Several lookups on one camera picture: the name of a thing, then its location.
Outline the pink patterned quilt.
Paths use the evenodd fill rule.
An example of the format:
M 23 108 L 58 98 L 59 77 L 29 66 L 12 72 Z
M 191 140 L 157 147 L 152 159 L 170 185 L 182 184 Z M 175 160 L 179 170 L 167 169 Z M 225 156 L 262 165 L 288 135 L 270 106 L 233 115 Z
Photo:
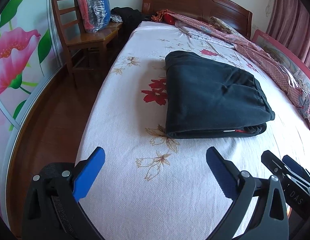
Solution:
M 282 64 L 275 61 L 262 48 L 244 37 L 223 33 L 205 22 L 176 14 L 167 9 L 156 12 L 155 15 L 151 16 L 151 19 L 154 22 L 161 22 L 165 14 L 170 15 L 176 20 L 186 23 L 208 35 L 233 44 L 237 52 L 254 62 L 254 64 L 266 72 L 268 76 L 275 81 L 277 86 L 285 92 L 286 96 L 303 116 L 310 129 L 310 92 L 302 88 L 294 78 L 293 74 L 291 74 Z

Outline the black Anta sports pants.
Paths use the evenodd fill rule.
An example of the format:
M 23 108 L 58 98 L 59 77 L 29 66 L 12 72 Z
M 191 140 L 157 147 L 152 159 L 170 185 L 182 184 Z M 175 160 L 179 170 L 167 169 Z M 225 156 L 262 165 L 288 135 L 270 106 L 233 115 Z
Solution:
M 165 132 L 174 139 L 253 137 L 275 113 L 249 72 L 187 51 L 165 57 Z

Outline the wooden chair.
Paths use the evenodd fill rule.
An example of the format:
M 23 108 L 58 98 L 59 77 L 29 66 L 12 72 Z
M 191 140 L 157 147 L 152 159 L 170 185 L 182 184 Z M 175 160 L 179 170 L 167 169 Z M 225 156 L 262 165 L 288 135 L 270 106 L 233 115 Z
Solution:
M 111 22 L 96 33 L 88 33 L 84 29 L 77 0 L 51 0 L 51 4 L 67 70 L 73 81 L 77 72 L 105 70 L 115 52 L 109 51 L 107 45 L 118 39 L 122 24 Z M 99 66 L 89 66 L 91 53 L 99 55 Z

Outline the black clothes pile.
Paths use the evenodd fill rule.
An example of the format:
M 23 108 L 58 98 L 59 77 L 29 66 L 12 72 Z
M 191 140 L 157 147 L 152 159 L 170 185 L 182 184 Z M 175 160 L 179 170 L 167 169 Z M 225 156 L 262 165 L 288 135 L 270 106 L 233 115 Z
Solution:
M 128 40 L 131 33 L 142 21 L 151 21 L 150 15 L 144 14 L 141 11 L 130 7 L 114 7 L 111 9 L 111 13 L 121 17 L 122 25 L 120 27 L 120 37 L 125 40 Z

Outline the dark wooden headboard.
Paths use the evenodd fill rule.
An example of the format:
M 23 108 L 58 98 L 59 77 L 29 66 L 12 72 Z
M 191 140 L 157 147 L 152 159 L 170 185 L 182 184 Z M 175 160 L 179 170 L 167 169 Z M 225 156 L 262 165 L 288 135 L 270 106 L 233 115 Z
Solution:
M 141 11 L 154 15 L 168 9 L 203 22 L 212 16 L 230 25 L 245 38 L 250 39 L 252 31 L 252 12 L 231 0 L 142 0 Z

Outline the plastic bag of clothes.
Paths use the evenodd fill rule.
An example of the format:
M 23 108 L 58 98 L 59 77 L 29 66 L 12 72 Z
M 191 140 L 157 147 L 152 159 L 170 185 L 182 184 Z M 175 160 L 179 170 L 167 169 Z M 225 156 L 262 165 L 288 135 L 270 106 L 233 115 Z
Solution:
M 109 0 L 77 0 L 77 2 L 86 32 L 96 33 L 109 24 L 111 15 Z

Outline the white floral bed sheet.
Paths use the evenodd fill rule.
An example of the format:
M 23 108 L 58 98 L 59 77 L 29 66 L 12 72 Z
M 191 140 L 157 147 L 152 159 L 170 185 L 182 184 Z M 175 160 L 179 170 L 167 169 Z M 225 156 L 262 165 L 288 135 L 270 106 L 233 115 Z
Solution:
M 310 170 L 310 90 L 243 37 L 142 22 L 98 93 L 77 160 L 105 163 L 80 201 L 105 239 L 205 239 L 231 200 L 206 162 L 215 147 L 268 178 L 265 150 Z

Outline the maroon curtain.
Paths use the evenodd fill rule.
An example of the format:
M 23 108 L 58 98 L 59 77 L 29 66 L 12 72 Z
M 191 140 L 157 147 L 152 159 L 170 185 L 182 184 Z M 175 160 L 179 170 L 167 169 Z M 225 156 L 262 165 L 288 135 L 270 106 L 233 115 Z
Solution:
M 275 0 L 266 33 L 310 69 L 310 14 L 301 0 Z

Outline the red mesh bed rail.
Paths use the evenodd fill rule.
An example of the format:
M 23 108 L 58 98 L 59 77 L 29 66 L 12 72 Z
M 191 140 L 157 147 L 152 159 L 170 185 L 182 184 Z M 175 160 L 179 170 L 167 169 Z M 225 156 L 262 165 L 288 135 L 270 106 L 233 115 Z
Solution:
M 255 31 L 252 42 L 282 64 L 300 83 L 308 83 L 307 88 L 310 88 L 310 69 L 288 48 L 259 29 Z

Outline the floral wardrobe sliding door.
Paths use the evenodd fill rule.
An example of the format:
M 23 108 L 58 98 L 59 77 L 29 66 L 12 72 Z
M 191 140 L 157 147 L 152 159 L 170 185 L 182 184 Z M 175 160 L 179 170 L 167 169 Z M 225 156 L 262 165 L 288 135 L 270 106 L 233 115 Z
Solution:
M 40 94 L 62 66 L 51 0 L 8 0 L 0 11 L 0 216 L 16 141 Z

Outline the red pillow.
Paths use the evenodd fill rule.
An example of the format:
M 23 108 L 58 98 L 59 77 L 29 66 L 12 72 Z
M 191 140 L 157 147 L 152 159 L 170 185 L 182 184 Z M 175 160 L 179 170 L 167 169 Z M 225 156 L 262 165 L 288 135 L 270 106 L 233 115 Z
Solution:
M 171 16 L 170 14 L 165 13 L 163 15 L 163 21 L 169 25 L 175 25 L 175 18 Z

